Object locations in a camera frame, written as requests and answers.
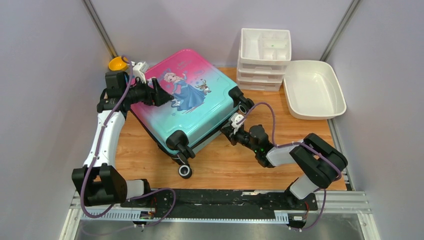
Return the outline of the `white plastic basin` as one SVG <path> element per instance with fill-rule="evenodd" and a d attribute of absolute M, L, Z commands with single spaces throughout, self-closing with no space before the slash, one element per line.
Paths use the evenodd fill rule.
<path fill-rule="evenodd" d="M 297 119 L 329 120 L 347 110 L 336 73 L 324 61 L 291 61 L 283 84 L 289 112 Z"/>

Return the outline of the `aluminium rail frame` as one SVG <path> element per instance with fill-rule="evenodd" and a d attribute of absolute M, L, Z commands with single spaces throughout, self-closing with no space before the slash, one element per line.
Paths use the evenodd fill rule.
<path fill-rule="evenodd" d="M 115 205 L 81 210 L 71 202 L 62 240 L 377 240 L 379 234 L 362 191 L 314 193 L 318 210 L 276 210 L 271 219 L 155 217 L 155 211 Z"/>

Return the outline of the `yellow bowl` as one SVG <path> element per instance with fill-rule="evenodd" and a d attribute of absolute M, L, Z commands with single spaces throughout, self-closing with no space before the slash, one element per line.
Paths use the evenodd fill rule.
<path fill-rule="evenodd" d="M 108 63 L 110 71 L 127 71 L 129 69 L 128 59 L 125 56 L 117 56 Z"/>

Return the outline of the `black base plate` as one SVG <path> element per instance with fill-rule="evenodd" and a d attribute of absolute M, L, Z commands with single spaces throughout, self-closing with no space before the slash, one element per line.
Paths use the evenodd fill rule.
<path fill-rule="evenodd" d="M 126 201 L 124 208 L 146 208 L 161 218 L 187 219 L 271 219 L 275 211 L 317 211 L 316 196 L 303 200 L 282 191 L 231 189 L 163 190 L 141 199 Z"/>

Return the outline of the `white plastic drawer organizer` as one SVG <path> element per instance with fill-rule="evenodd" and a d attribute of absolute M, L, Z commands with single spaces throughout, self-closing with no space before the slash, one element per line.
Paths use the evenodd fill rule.
<path fill-rule="evenodd" d="M 242 90 L 278 92 L 291 60 L 289 30 L 242 28 L 237 85 Z"/>

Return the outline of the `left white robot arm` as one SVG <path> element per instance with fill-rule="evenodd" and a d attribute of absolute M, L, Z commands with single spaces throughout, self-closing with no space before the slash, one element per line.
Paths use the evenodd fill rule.
<path fill-rule="evenodd" d="M 85 207 L 120 204 L 133 198 L 148 207 L 153 194 L 146 179 L 125 180 L 116 169 L 116 151 L 121 130 L 132 105 L 143 103 L 159 107 L 173 97 L 153 77 L 131 79 L 125 71 L 105 74 L 106 87 L 96 106 L 97 128 L 92 147 L 83 166 L 72 171 L 71 179 Z"/>

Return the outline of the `pink and teal kids suitcase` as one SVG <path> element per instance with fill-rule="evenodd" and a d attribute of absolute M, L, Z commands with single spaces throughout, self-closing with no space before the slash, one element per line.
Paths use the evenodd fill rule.
<path fill-rule="evenodd" d="M 247 113 L 254 102 L 238 85 L 193 49 L 182 49 L 151 67 L 145 77 L 157 79 L 172 96 L 161 106 L 137 103 L 132 114 L 157 146 L 178 165 L 188 179 L 193 159 L 215 139 L 238 112 Z"/>

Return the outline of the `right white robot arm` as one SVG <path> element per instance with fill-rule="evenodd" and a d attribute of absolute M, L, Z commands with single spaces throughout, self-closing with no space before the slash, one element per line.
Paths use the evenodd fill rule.
<path fill-rule="evenodd" d="M 248 131 L 227 124 L 221 129 L 229 142 L 254 152 L 255 159 L 264 168 L 275 168 L 296 163 L 303 175 L 284 191 L 285 203 L 293 210 L 299 209 L 305 198 L 316 190 L 327 189 L 332 182 L 339 180 L 348 160 L 337 149 L 315 133 L 304 139 L 282 145 L 270 142 L 261 125 L 254 125 Z"/>

